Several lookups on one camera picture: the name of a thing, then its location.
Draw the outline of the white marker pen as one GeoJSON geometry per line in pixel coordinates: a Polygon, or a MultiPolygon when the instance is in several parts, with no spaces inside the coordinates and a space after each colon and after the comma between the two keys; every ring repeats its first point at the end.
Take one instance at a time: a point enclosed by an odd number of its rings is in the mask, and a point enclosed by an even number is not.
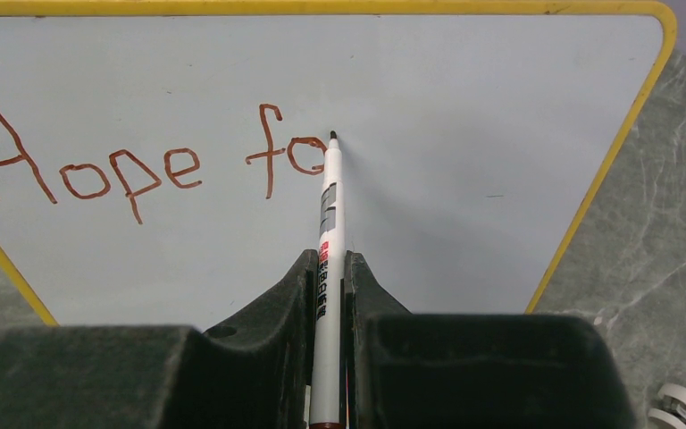
{"type": "Polygon", "coordinates": [[[346,258],[343,155],[337,133],[324,154],[317,265],[314,362],[309,426],[343,428],[345,376],[343,353],[344,263],[346,258]]]}

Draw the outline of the yellow framed whiteboard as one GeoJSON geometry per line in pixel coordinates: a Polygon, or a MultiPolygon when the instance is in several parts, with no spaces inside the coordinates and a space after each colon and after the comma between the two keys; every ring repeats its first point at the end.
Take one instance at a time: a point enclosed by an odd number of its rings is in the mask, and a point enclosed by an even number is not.
{"type": "Polygon", "coordinates": [[[677,38],[658,1],[0,1],[0,266],[49,324],[218,322],[318,241],[533,307],[677,38]]]}

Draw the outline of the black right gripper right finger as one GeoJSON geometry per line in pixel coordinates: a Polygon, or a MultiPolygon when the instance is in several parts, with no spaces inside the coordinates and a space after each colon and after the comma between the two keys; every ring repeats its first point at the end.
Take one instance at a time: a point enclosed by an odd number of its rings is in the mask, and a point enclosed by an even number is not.
{"type": "Polygon", "coordinates": [[[417,314],[348,253],[354,428],[633,428],[595,327],[569,315],[417,314]]]}

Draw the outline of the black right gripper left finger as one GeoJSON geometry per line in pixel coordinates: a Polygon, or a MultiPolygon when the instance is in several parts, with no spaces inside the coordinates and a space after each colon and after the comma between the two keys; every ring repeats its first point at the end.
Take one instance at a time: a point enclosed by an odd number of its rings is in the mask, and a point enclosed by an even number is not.
{"type": "Polygon", "coordinates": [[[317,254],[206,331],[0,331],[0,428],[303,428],[317,254]]]}

